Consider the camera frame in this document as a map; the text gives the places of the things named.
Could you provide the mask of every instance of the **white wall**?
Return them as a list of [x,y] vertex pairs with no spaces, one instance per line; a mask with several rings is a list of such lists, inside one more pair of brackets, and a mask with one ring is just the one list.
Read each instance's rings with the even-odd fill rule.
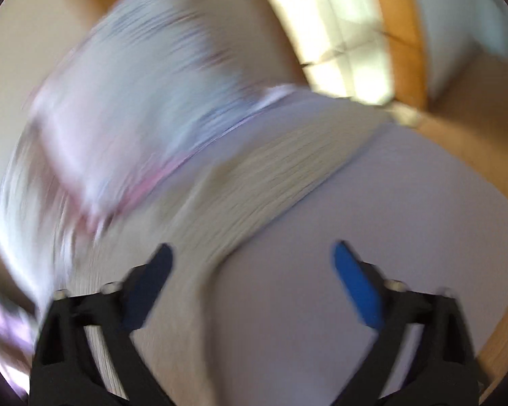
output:
[[64,0],[5,0],[0,6],[0,183],[27,121],[23,104],[87,29]]
[[489,53],[508,59],[508,5],[504,0],[473,0],[474,37]]
[[417,0],[428,49],[429,95],[436,97],[474,46],[472,0]]
[[417,0],[428,49],[429,95],[440,94],[474,45],[508,58],[504,0]]

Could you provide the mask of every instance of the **screw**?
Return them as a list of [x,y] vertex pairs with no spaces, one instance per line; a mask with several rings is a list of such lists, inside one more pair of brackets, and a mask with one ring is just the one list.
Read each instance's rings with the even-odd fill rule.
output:
[[450,289],[450,287],[440,287],[440,289],[437,291],[437,294],[444,296],[445,298],[457,299],[455,291]]
[[388,279],[384,285],[386,286],[386,289],[393,290],[394,292],[404,293],[408,291],[408,286],[405,283],[395,281],[394,279]]
[[53,294],[54,300],[63,300],[70,297],[70,292],[66,289],[57,290]]
[[101,294],[111,294],[120,291],[122,283],[108,283],[100,289]]

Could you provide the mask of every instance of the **wooden floor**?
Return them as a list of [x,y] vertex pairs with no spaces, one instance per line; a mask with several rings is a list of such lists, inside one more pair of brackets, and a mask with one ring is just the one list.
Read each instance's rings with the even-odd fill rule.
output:
[[[508,198],[508,63],[477,56],[417,131],[463,160]],[[508,310],[481,350],[494,385],[508,371]]]

